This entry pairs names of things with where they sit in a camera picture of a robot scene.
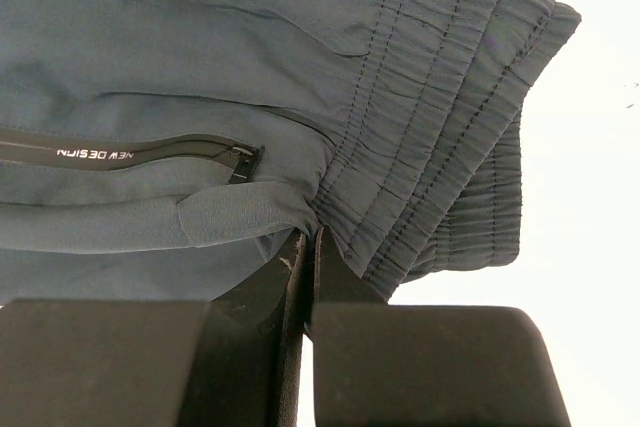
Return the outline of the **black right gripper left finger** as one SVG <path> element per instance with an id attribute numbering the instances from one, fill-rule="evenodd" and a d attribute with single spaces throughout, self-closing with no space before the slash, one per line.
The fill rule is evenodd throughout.
<path id="1" fill-rule="evenodd" d="M 1 310 L 5 426 L 292 426 L 306 238 L 213 301 Z"/>

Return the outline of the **dark navy shorts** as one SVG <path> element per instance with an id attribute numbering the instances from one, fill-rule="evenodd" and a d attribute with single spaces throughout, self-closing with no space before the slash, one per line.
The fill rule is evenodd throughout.
<path id="1" fill-rule="evenodd" d="M 1 0 L 1 300 L 213 299 L 293 231 L 383 298 L 519 253 L 556 0 Z"/>

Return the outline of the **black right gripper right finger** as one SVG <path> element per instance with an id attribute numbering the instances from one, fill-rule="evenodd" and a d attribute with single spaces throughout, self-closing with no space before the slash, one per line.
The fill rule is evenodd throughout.
<path id="1" fill-rule="evenodd" d="M 540 330 L 522 310 L 395 306 L 318 232 L 309 334 L 319 426 L 566 426 Z"/>

